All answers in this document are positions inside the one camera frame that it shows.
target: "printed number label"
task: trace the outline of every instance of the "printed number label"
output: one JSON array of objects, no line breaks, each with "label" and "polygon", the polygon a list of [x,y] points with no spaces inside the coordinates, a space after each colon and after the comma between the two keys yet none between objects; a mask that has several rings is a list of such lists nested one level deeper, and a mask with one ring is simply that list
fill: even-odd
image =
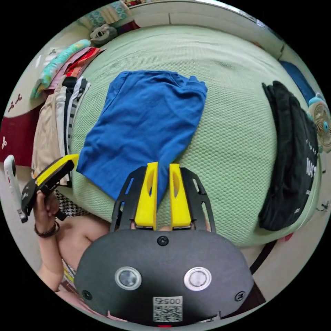
[{"label": "printed number label", "polygon": [[183,297],[153,297],[153,322],[181,322]]}]

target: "bed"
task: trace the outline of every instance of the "bed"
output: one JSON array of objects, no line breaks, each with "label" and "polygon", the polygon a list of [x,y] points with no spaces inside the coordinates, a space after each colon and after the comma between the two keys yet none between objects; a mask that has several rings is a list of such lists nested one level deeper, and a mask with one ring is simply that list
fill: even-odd
[{"label": "bed", "polygon": [[[175,25],[141,28],[119,36],[106,48],[84,72],[91,87],[76,115],[72,153],[80,153],[102,111],[109,83],[122,71],[171,70],[194,75],[206,83],[207,101],[191,144],[176,161],[200,177],[212,203],[217,232],[237,246],[249,247],[284,237],[311,219],[321,185],[320,164],[297,222],[276,232],[258,227],[277,148],[261,83],[279,80],[303,109],[308,108],[297,85],[274,57],[221,31]],[[110,221],[114,200],[78,172],[73,173],[72,182],[72,189],[59,191]],[[169,194],[161,202],[157,218],[159,228],[170,223]]]}]

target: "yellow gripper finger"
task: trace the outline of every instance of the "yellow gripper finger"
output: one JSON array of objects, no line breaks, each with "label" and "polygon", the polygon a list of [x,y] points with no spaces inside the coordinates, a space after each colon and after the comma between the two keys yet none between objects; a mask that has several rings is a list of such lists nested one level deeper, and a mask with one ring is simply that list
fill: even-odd
[{"label": "yellow gripper finger", "polygon": [[156,209],[158,197],[158,163],[148,163],[141,188],[136,216],[137,227],[156,230]]},{"label": "yellow gripper finger", "polygon": [[74,164],[74,168],[76,168],[78,163],[79,154],[69,154],[66,155],[53,163],[51,163],[46,169],[44,169],[39,176],[36,178],[36,182],[38,186],[49,178],[57,169],[59,169],[62,165],[64,165],[68,161],[72,161]]},{"label": "yellow gripper finger", "polygon": [[191,226],[191,215],[179,164],[170,164],[170,212],[171,229]]}]

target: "bracelet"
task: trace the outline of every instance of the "bracelet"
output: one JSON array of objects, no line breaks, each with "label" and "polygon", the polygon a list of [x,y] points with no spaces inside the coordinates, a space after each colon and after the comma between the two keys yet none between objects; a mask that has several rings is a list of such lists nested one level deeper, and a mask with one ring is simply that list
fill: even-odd
[{"label": "bracelet", "polygon": [[57,221],[54,221],[54,225],[52,226],[52,228],[46,232],[38,232],[38,230],[36,228],[36,224],[34,225],[35,233],[41,238],[49,238],[49,237],[55,235],[59,230],[60,230],[60,226]]}]

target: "person's leg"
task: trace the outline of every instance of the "person's leg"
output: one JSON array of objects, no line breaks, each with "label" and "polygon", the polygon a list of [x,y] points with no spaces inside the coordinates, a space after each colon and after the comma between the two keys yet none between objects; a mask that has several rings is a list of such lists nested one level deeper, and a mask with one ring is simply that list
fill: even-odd
[{"label": "person's leg", "polygon": [[109,229],[109,222],[93,215],[67,217],[60,223],[56,234],[60,255],[76,270],[84,251],[93,241],[107,234]]}]

